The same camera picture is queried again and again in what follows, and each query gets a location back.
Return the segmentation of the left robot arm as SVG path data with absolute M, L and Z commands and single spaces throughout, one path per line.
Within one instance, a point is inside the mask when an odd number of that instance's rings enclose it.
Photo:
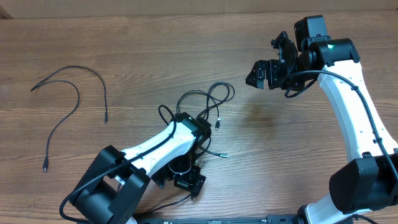
M 203 118 L 176 114 L 161 133 L 122 151 L 112 145 L 96 156 L 67 199 L 84 223 L 136 223 L 135 210 L 150 181 L 160 188 L 168 180 L 195 198 L 206 180 L 195 151 L 211 136 Z

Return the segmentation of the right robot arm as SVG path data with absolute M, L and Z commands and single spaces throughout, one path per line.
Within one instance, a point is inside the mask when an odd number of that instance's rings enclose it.
M 330 177 L 327 195 L 295 215 L 268 215 L 267 223 L 352 223 L 397 205 L 397 142 L 369 95 L 354 43 L 332 39 L 321 15 L 299 20 L 294 29 L 294 40 L 281 32 L 271 41 L 278 59 L 257 61 L 246 83 L 279 88 L 287 98 L 318 83 L 338 119 L 348 162 Z

